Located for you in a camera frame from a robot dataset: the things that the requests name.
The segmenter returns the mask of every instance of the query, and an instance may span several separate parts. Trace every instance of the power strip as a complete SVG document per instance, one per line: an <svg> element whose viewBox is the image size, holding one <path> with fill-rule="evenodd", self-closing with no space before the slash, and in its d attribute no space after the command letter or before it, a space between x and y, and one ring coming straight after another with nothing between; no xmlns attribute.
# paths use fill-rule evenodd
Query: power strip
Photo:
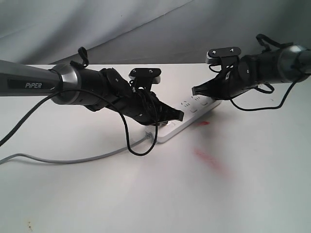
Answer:
<svg viewBox="0 0 311 233"><path fill-rule="evenodd" d="M198 118L203 116L208 111L217 107L221 100L214 100L205 96L191 96L187 100L183 100L179 106L175 106L185 113L183 121L170 121L167 125L162 125L158 128L157 142L164 143L171 139L173 136L181 132L184 128L188 127ZM147 133L152 133L155 136L155 126L147 126Z"/></svg>

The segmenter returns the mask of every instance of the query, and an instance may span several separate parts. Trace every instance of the gray wire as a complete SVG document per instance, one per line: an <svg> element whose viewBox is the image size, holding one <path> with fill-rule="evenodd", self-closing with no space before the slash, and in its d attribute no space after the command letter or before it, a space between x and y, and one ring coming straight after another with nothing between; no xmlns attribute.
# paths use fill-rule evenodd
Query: gray wire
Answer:
<svg viewBox="0 0 311 233"><path fill-rule="evenodd" d="M141 140L133 143L131 146L137 146L138 144L142 143L143 141L147 140L148 138L150 138L151 135L147 134L144 138L142 138ZM53 159L42 159L42 158L38 158L29 154L24 154L24 153L17 153L17 154L12 154L4 159L0 160L0 165L4 164L6 162L8 162L11 159L14 159L16 157L24 157L24 158L28 158L28 159L32 159L32 160L36 160L39 162L43 162L43 163L49 163L49 164L79 164L79 163L85 163L85 162L90 162L90 161L94 161L94 160L99 160L99 159L103 159L103 158L107 158L109 156L121 153L123 151L127 150L127 147L123 147L121 149L106 153L106 154L102 154L102 155L98 155L95 157L90 157L90 158L85 158L85 159L75 159L75 160L53 160Z"/></svg>

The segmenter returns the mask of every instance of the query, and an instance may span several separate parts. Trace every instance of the table surface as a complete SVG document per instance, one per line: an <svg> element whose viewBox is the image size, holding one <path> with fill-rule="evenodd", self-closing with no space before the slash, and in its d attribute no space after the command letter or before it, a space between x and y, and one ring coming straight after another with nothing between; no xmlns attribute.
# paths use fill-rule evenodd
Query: table surface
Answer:
<svg viewBox="0 0 311 233"><path fill-rule="evenodd" d="M170 105L214 77L206 64L89 66L104 67L126 79L135 67L161 68L161 83L153 90ZM275 86L272 95L250 91L236 103L278 105L288 85ZM77 165L26 159L3 164L0 232L309 233L310 89L311 79L297 84L273 111L242 112L223 101L144 157L126 151ZM1 97L1 137L41 98ZM131 140L142 138L144 127L127 119ZM115 112L49 101L1 147L0 158L23 152L77 159L125 145ZM135 150L149 146L145 141Z"/></svg>

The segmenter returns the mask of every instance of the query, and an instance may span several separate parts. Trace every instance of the robotic arm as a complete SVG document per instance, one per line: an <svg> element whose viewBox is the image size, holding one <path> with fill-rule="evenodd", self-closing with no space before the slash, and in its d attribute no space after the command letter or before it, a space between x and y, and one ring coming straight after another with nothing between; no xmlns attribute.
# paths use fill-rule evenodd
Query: robotic arm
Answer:
<svg viewBox="0 0 311 233"><path fill-rule="evenodd" d="M158 84L161 70L136 68L131 71L128 83L113 68L100 71L86 69L86 50L79 49L84 64L56 65L50 70L0 61L0 96L47 96L68 89L82 89L102 96L119 111L142 125L155 125L155 105L158 123L182 121L184 113L161 102L151 91ZM52 98L57 104L83 105L95 112L111 106L82 91L66 91Z"/></svg>
<svg viewBox="0 0 311 233"><path fill-rule="evenodd" d="M265 50L261 54L246 55L241 59L241 50L237 47L209 50L209 67L221 66L221 71L216 71L218 75L214 79L193 87L193 95L232 101L251 89L271 94L274 91L271 84L295 84L311 75L311 50L292 43L279 44L262 34L258 34L256 39ZM272 51L264 41L278 49ZM260 89L258 86L261 84L266 85L270 91Z"/></svg>

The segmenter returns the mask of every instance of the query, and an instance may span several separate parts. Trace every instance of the white power strip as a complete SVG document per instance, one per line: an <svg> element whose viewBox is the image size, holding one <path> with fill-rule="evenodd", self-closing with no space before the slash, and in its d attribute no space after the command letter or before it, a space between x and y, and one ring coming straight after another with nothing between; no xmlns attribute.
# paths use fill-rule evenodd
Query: white power strip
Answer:
<svg viewBox="0 0 311 233"><path fill-rule="evenodd" d="M185 113L183 121L170 121L167 125L158 128L157 142L164 143L173 136L181 132L184 128L192 124L198 118L208 111L212 110L221 103L221 100L213 100L205 96L191 96L187 100L183 100L178 106L173 106ZM155 126L147 126L147 133L155 136Z"/></svg>

